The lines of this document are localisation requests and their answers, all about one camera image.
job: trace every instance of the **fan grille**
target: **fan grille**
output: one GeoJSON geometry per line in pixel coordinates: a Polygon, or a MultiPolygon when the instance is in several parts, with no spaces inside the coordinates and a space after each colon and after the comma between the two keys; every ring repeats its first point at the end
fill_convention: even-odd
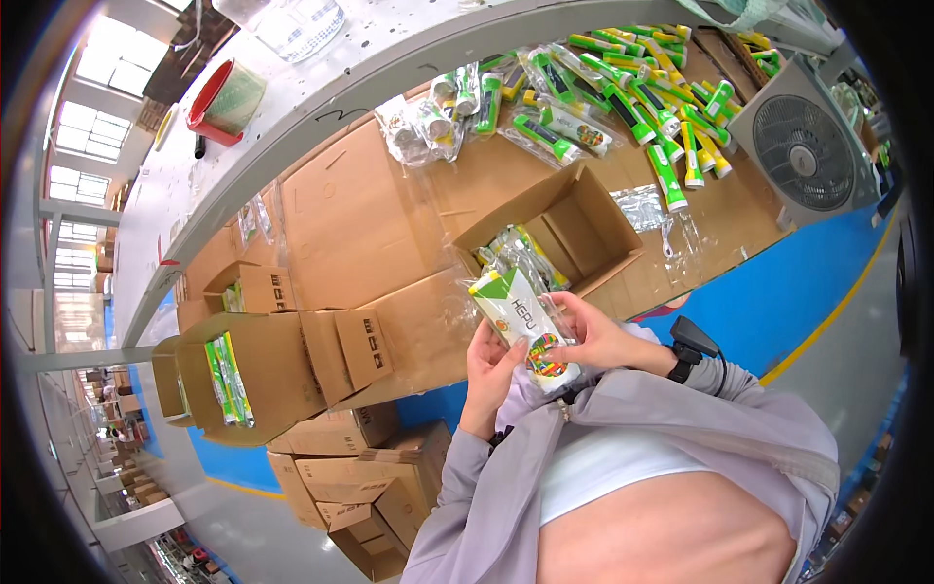
{"type": "Polygon", "coordinates": [[[850,145],[810,101],[796,95],[768,99],[756,112],[753,143],[769,178],[793,201],[828,211],[849,198],[856,171],[850,145]]]}

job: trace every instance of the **wrist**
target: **wrist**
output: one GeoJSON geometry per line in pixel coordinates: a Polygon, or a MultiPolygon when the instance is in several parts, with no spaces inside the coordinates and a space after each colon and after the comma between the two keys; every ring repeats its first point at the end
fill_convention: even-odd
{"type": "Polygon", "coordinates": [[[643,341],[641,349],[633,355],[627,367],[639,369],[652,375],[666,377],[678,364],[678,358],[671,349],[664,345],[657,345],[651,341],[643,341]]]}
{"type": "Polygon", "coordinates": [[[496,412],[474,411],[465,407],[460,413],[458,427],[481,440],[489,441],[496,434],[496,412]]]}

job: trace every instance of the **white shirt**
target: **white shirt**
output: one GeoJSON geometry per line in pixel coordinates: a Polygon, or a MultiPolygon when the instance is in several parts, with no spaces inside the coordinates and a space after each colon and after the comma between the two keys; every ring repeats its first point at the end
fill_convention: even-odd
{"type": "Polygon", "coordinates": [[[661,434],[565,424],[538,486],[540,526],[640,480],[709,470],[661,434]]]}

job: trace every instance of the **white string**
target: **white string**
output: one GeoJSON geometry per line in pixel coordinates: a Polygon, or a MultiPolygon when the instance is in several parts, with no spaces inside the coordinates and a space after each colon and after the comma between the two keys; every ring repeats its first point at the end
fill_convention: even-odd
{"type": "Polygon", "coordinates": [[[174,45],[172,50],[178,52],[187,49],[201,36],[201,0],[194,0],[194,38],[184,45],[174,45]]]}

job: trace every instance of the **belly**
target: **belly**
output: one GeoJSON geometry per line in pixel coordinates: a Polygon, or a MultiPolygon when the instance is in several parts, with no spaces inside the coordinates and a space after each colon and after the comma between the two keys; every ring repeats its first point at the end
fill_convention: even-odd
{"type": "Polygon", "coordinates": [[[729,479],[681,473],[550,521],[539,532],[537,582],[774,584],[795,548],[782,518],[729,479]]]}

